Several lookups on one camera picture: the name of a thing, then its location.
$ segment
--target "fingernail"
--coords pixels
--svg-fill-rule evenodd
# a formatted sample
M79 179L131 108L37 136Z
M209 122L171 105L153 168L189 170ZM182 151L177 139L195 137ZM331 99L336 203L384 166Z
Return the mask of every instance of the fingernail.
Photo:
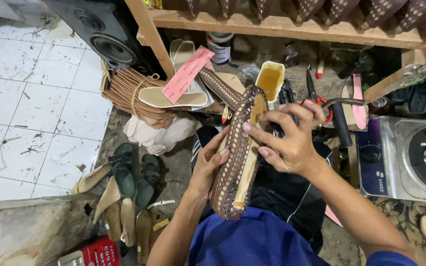
M220 151L220 156L222 156L223 154L226 154L228 151L229 151L229 149L228 149L228 148L223 148L223 149Z
M249 131L251 129L251 124L249 122L244 122L243 129L244 131Z
M259 153L260 153L262 156L264 156L264 157L266 157L267 155L269 155L269 152L267 152L267 150L266 150L266 149L260 149L260 150L259 150Z

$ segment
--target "red-handled scissors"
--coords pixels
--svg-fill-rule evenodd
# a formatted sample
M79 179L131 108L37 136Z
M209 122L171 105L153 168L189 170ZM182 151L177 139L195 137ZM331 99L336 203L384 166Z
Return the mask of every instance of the red-handled scissors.
M309 69L307 69L307 88L308 88L308 93L310 94L310 98L308 100L315 99L319 106L321 106L321 103L324 103L324 104L327 103L327 100L325 100L323 97L317 96L315 92L315 85L313 85L313 80L311 78ZM331 122L331 119L333 119L333 112L331 111L331 106L328 106L328 112L330 115L328 116L328 119L322 124L328 124Z

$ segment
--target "stove knob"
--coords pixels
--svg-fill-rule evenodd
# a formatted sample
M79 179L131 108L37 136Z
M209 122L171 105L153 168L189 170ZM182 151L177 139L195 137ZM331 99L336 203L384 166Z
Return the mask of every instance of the stove knob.
M382 161L381 149L376 146L364 146L359 149L359 158L367 163Z

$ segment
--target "black pants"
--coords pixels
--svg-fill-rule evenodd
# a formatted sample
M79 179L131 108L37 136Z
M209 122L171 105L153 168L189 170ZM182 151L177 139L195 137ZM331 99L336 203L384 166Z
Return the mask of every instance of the black pants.
M192 152L192 169L201 147L218 133L212 126L198 129L194 135ZM318 154L327 160L331 158L330 148L325 144L314 142ZM280 173L259 156L259 169L251 191L249 206L271 211L280 219L291 224L318 254L323 245L321 225L325 216L326 203L318 190L307 179L296 174ZM214 211L208 204L200 222Z

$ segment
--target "concrete floor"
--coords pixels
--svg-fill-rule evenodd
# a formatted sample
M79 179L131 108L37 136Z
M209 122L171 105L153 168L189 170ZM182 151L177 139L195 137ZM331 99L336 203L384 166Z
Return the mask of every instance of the concrete floor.
M129 142L123 133L123 128L131 115L113 108L111 117L106 129L105 137L101 145L97 160L97 166L106 162L114 149L123 142ZM188 187L191 177L190 158L192 155L193 138L187 138L177 143L175 148L160 156L165 165L165 172L161 173L160 188L152 202L162 200L176 200L169 203L153 207L150 210L152 225L174 215L183 193ZM140 156L146 154L145 147L140 147ZM91 192L102 194L107 184L107 178L102 180ZM360 265L359 249L350 235L340 226L325 217L322 227L323 248L319 254L325 261L334 266L358 266Z

